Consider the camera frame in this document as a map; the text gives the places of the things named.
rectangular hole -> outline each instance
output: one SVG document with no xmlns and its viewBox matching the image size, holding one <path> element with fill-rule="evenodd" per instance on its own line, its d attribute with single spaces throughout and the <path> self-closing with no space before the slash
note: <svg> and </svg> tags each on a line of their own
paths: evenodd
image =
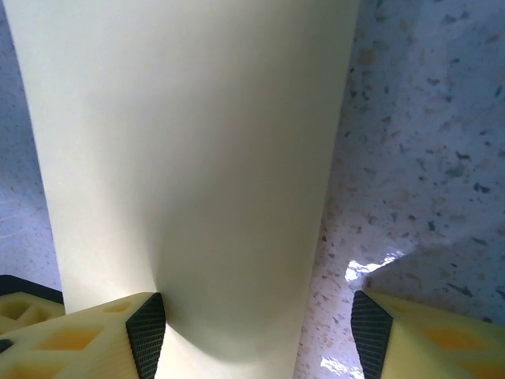
<svg viewBox="0 0 505 379">
<path fill-rule="evenodd" d="M 119 304 L 109 306 L 108 308 L 104 309 L 103 312 L 120 313 L 120 312 L 124 312 L 128 308 L 129 308 L 129 302 L 120 302 Z"/>
<path fill-rule="evenodd" d="M 421 331 L 431 341 L 446 350 L 473 350 L 492 347 L 476 332 L 465 328 L 424 328 Z"/>
<path fill-rule="evenodd" d="M 41 308 L 39 306 L 32 306 L 29 310 L 26 311 L 22 321 L 24 326 L 29 326 L 44 322 L 49 318 L 51 318 L 51 315 L 44 308 Z"/>
<path fill-rule="evenodd" d="M 490 362 L 465 362 L 463 364 L 475 379 L 504 379 L 505 364 Z"/>
<path fill-rule="evenodd" d="M 410 312 L 410 309 L 409 309 L 409 308 L 407 308 L 407 307 L 405 307 L 405 306 L 400 306 L 400 305 L 398 305 L 398 304 L 389 304 L 389 306 L 390 306 L 393 310 L 395 310 L 395 311 L 397 311 L 397 312 L 400 312 L 400 313 Z"/>
<path fill-rule="evenodd" d="M 30 304 L 24 300 L 11 300 L 0 308 L 0 316 L 17 320 L 29 307 Z"/>
<path fill-rule="evenodd" d="M 62 364 L 23 363 L 11 366 L 0 374 L 0 379 L 52 379 L 62 369 Z"/>
<path fill-rule="evenodd" d="M 102 328 L 64 328 L 47 337 L 37 350 L 83 350 L 103 331 Z"/>
</svg>

black rubber pad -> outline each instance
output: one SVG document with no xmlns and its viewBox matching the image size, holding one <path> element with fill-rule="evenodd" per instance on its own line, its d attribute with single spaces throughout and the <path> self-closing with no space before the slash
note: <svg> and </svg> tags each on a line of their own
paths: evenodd
<svg viewBox="0 0 505 379">
<path fill-rule="evenodd" d="M 393 317 L 366 293 L 357 291 L 350 325 L 365 379 L 380 379 Z"/>
<path fill-rule="evenodd" d="M 15 292 L 24 292 L 38 298 L 45 298 L 51 302 L 63 304 L 63 294 L 60 291 L 17 278 L 16 276 L 0 275 L 0 296 Z"/>
<path fill-rule="evenodd" d="M 0 354 L 13 345 L 14 343 L 11 340 L 0 340 Z"/>
<path fill-rule="evenodd" d="M 153 294 L 126 322 L 139 379 L 155 377 L 165 336 L 165 324 L 165 308 L 159 292 Z"/>
</svg>

terrazzo floor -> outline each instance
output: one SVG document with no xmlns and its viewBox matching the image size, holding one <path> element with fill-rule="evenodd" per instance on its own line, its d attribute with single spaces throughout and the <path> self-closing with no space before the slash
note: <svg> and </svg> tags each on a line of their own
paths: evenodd
<svg viewBox="0 0 505 379">
<path fill-rule="evenodd" d="M 362 0 L 294 378 L 363 378 L 363 286 L 505 325 L 505 2 Z M 59 289 L 0 3 L 0 273 Z"/>
</svg>

white cylinder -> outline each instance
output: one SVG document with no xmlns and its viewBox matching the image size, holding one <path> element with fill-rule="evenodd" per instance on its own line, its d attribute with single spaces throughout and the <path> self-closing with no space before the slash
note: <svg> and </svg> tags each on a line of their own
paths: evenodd
<svg viewBox="0 0 505 379">
<path fill-rule="evenodd" d="M 4 3 L 67 310 L 161 291 L 158 377 L 291 377 L 358 1 Z"/>
</svg>

floor surface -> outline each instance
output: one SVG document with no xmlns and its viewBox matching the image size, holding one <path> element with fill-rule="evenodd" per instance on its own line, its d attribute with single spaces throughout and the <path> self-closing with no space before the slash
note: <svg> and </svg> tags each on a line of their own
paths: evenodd
<svg viewBox="0 0 505 379">
<path fill-rule="evenodd" d="M 361 1 L 295 378 L 363 378 L 362 286 L 505 325 L 504 20 Z"/>
</svg>

